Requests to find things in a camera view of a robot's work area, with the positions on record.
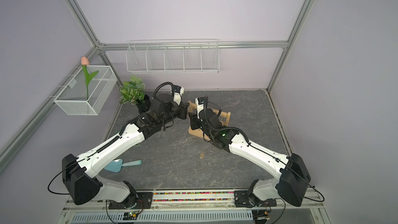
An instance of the black cable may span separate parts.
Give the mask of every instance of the black cable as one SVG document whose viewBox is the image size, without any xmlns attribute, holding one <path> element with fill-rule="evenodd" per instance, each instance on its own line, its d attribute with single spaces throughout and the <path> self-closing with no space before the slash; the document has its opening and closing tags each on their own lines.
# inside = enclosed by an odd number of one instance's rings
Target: black cable
<svg viewBox="0 0 398 224">
<path fill-rule="evenodd" d="M 210 127 L 210 129 L 212 129 L 213 131 L 237 130 L 238 132 L 240 132 L 240 133 L 242 134 L 242 136 L 243 136 L 243 137 L 245 138 L 245 140 L 246 140 L 246 143 L 248 144 L 247 146 L 249 146 L 249 145 L 250 145 L 249 138 L 247 137 L 247 135 L 246 135 L 241 129 L 239 129 L 239 128 L 237 128 L 237 127 L 222 127 L 222 128 L 215 128 L 215 127 L 213 127 L 213 126 L 211 125 L 209 119 L 207 118 L 207 113 L 206 113 L 207 103 L 208 103 L 207 99 L 208 99 L 208 97 L 207 97 L 207 95 L 206 95 L 206 96 L 205 96 L 205 102 L 203 103 L 203 110 L 205 111 L 204 113 L 205 113 L 205 121 L 206 121 L 206 124 Z"/>
<path fill-rule="evenodd" d="M 171 82 L 163 82 L 162 84 L 160 84 L 155 91 L 153 91 L 153 95 L 152 98 L 154 98 L 156 96 L 156 94 L 158 93 L 159 89 L 161 89 L 162 87 L 166 86 L 166 85 L 170 85 L 172 86 L 172 97 L 174 98 L 174 84 Z"/>
<path fill-rule="evenodd" d="M 98 148 L 96 150 L 96 153 L 100 153 L 103 150 L 105 150 L 106 148 L 108 148 L 109 146 L 111 146 L 113 143 L 115 143 L 117 140 L 119 140 L 121 138 L 121 136 L 115 136 L 111 141 L 107 142 L 106 144 L 104 144 L 103 146 L 101 146 L 100 148 Z"/>
<path fill-rule="evenodd" d="M 283 211 L 281 213 L 281 215 L 276 219 L 276 221 L 272 222 L 271 224 L 274 224 L 275 222 L 279 221 L 279 219 L 282 217 L 285 209 L 286 209 L 286 202 L 281 198 L 281 200 L 283 201 L 284 205 L 283 205 Z"/>
<path fill-rule="evenodd" d="M 109 216 L 109 214 L 108 214 L 108 207 L 107 207 L 107 203 L 108 203 L 108 200 L 106 200 L 106 201 L 105 201 L 106 215 L 107 215 L 107 216 L 108 216 L 108 218 L 109 218 L 109 219 L 112 221 L 111 217 L 110 217 L 110 216 Z"/>
<path fill-rule="evenodd" d="M 268 207 L 269 207 L 269 212 L 272 212 L 272 208 L 271 208 L 271 204 L 266 200 L 266 202 L 268 203 Z"/>
<path fill-rule="evenodd" d="M 50 181 L 49 185 L 47 186 L 47 190 L 48 190 L 49 192 L 53 193 L 53 194 L 56 194 L 56 195 L 69 195 L 69 193 L 57 193 L 57 192 L 53 192 L 52 190 L 50 190 L 50 185 L 51 185 L 52 181 L 54 181 L 54 179 L 55 179 L 59 174 L 61 174 L 62 172 L 64 172 L 67 168 L 71 167 L 72 165 L 75 165 L 75 164 L 77 164 L 77 163 L 79 163 L 79 162 L 81 162 L 81 161 L 83 161 L 83 160 L 84 160 L 84 158 L 83 158 L 82 160 L 80 160 L 80 161 L 77 161 L 77 162 L 75 162 L 75 163 L 72 163 L 71 165 L 69 165 L 69 166 L 67 166 L 65 169 L 63 169 L 60 173 L 58 173 L 58 174 Z"/>
<path fill-rule="evenodd" d="M 205 133 L 204 132 L 203 132 L 203 140 L 206 141 L 206 142 L 210 142 L 210 140 L 206 140 L 205 139 Z"/>
<path fill-rule="evenodd" d="M 94 153 L 92 153 L 90 156 L 88 156 L 87 158 L 94 156 L 95 154 L 97 154 L 97 151 L 95 151 Z"/>
<path fill-rule="evenodd" d="M 173 123 L 172 123 L 171 126 L 166 126 L 166 125 L 164 125 L 164 126 L 163 126 L 163 131 L 166 131 L 167 128 L 172 127 L 172 126 L 174 125 L 174 119 L 173 119 L 173 118 L 172 118 L 172 122 L 173 122 Z"/>
<path fill-rule="evenodd" d="M 178 93 L 179 95 L 180 95 L 180 99 L 181 99 L 181 101 L 180 101 L 180 103 L 178 104 L 178 105 L 181 105 L 181 103 L 182 103 L 182 96 L 181 96 L 181 93 Z"/>
<path fill-rule="evenodd" d="M 209 132 L 210 132 L 210 137 L 211 137 L 211 140 L 213 140 L 213 141 L 215 142 L 215 141 L 216 141 L 216 139 L 215 139 L 215 137 L 214 137 L 213 133 L 211 132 L 211 130 L 209 130 Z"/>
<path fill-rule="evenodd" d="M 284 164 L 286 167 L 288 167 L 294 174 L 296 174 L 302 181 L 304 181 L 308 186 L 310 186 L 313 190 L 315 190 L 316 192 L 318 192 L 318 193 L 322 196 L 323 200 L 319 201 L 319 200 L 314 200 L 314 199 L 311 199 L 311 198 L 308 198 L 308 197 L 304 197 L 304 198 L 306 198 L 306 199 L 308 199 L 308 200 L 311 200 L 311 201 L 314 201 L 314 202 L 324 202 L 324 201 L 325 201 L 325 197 L 323 196 L 323 194 L 322 194 L 321 192 L 319 192 L 318 190 L 316 190 L 314 186 L 311 186 L 304 178 L 302 178 L 299 174 L 297 174 L 297 172 L 295 172 L 291 167 L 287 166 L 286 163 L 282 162 L 282 160 L 280 160 L 280 159 L 277 158 L 277 157 L 274 157 L 273 155 L 271 155 L 271 154 L 269 154 L 269 153 L 267 153 L 267 152 L 265 152 L 265 151 L 263 151 L 263 150 L 260 150 L 260 149 L 258 149 L 258 148 L 256 148 L 256 147 L 254 147 L 254 146 L 252 146 L 252 145 L 250 145 L 250 146 L 253 147 L 254 149 L 257 149 L 257 150 L 259 150 L 259 151 L 261 151 L 261 152 L 264 152 L 265 154 L 267 154 L 267 155 L 270 156 L 270 157 L 273 157 L 277 162 L 283 163 L 283 164 Z"/>
<path fill-rule="evenodd" d="M 215 103 L 213 103 L 213 102 L 207 102 L 207 103 L 210 103 L 210 104 L 213 104 L 214 106 L 216 106 L 216 107 L 218 107 L 218 113 L 217 113 L 217 117 L 220 117 L 220 115 L 221 115 L 221 112 L 222 112 L 222 110 L 221 110 L 221 107 L 219 107 L 218 105 L 216 105 Z"/>
</svg>

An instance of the potted plant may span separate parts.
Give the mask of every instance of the potted plant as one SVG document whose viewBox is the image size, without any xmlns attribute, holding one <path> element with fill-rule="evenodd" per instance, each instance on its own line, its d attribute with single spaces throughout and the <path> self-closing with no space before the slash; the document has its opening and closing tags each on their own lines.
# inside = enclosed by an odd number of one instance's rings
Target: potted plant
<svg viewBox="0 0 398 224">
<path fill-rule="evenodd" d="M 119 87 L 119 93 L 121 94 L 120 103 L 130 102 L 136 105 L 140 114 L 148 111 L 151 101 L 150 97 L 144 94 L 145 87 L 142 79 L 132 75 L 130 80 L 129 82 L 123 82 L 123 86 Z"/>
</svg>

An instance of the black plant pot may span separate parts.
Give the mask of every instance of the black plant pot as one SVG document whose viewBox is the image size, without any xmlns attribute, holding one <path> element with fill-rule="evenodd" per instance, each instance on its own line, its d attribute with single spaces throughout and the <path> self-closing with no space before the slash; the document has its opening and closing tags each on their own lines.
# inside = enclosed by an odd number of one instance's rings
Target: black plant pot
<svg viewBox="0 0 398 224">
<path fill-rule="evenodd" d="M 150 105 L 151 105 L 150 97 L 148 95 L 145 95 L 143 103 L 142 104 L 140 104 L 140 103 L 142 103 L 142 102 L 138 101 L 136 106 L 138 108 L 138 113 L 142 114 L 142 113 L 148 111 L 150 108 Z"/>
</svg>

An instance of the metal base plate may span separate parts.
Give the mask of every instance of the metal base plate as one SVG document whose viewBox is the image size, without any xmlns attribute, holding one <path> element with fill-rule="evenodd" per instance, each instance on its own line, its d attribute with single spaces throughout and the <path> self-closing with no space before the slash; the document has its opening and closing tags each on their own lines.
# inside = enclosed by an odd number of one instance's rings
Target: metal base plate
<svg viewBox="0 0 398 224">
<path fill-rule="evenodd" d="M 247 191 L 244 190 L 236 190 L 234 191 L 235 197 L 235 206 L 236 207 L 246 207 L 251 208 L 254 207 L 249 202 L 249 195 Z M 259 201 L 256 204 L 256 207 L 276 207 L 276 200 L 275 199 L 267 199 L 266 201 Z"/>
<path fill-rule="evenodd" d="M 138 199 L 144 203 L 144 209 L 149 209 L 152 204 L 152 197 L 153 193 L 152 192 L 138 192 Z M 140 209 L 142 208 L 141 202 L 138 202 L 132 209 Z M 121 206 L 118 202 L 111 201 L 109 203 L 108 209 L 125 209 L 123 206 Z"/>
</svg>

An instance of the black motor housing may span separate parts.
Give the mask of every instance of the black motor housing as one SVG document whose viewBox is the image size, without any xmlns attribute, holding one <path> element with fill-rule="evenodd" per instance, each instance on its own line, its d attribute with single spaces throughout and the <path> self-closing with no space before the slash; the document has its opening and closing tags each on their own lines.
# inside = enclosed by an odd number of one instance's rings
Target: black motor housing
<svg viewBox="0 0 398 224">
<path fill-rule="evenodd" d="M 170 113 L 173 107 L 178 108 L 178 104 L 170 94 L 162 93 L 152 99 L 152 111 L 157 114 Z"/>
<path fill-rule="evenodd" d="M 278 194 L 283 200 L 293 206 L 300 207 L 307 191 L 307 183 L 310 183 L 311 177 L 308 173 L 307 167 L 299 155 L 293 153 L 291 157 L 288 157 L 288 159 L 289 162 L 285 169 L 283 169 L 279 183 L 275 188 L 278 190 Z"/>
<path fill-rule="evenodd" d="M 62 172 L 62 182 L 76 205 L 84 204 L 98 194 L 102 183 L 89 177 L 85 173 L 86 167 L 81 168 L 72 154 L 62 159 L 62 169 L 65 168 Z"/>
</svg>

